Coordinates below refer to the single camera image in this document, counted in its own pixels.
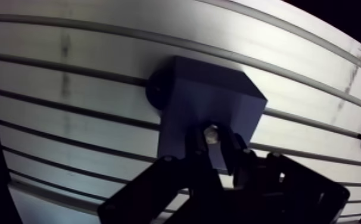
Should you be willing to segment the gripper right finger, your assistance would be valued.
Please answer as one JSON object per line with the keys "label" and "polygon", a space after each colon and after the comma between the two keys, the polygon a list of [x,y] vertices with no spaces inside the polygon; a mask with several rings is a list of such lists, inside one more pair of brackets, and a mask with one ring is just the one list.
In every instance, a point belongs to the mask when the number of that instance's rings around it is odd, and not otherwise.
{"label": "gripper right finger", "polygon": [[238,223],[335,223],[350,192],[279,153],[259,157],[241,135],[219,125],[220,150],[233,189],[224,192]]}

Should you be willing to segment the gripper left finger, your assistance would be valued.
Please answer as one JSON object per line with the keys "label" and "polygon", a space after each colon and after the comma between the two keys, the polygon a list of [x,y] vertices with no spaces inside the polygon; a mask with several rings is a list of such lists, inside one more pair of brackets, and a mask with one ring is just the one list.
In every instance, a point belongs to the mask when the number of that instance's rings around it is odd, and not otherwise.
{"label": "gripper left finger", "polygon": [[223,223],[224,189],[212,167],[202,128],[185,135],[185,157],[164,156],[101,204],[101,223],[151,223],[181,189],[189,198],[167,223]]}

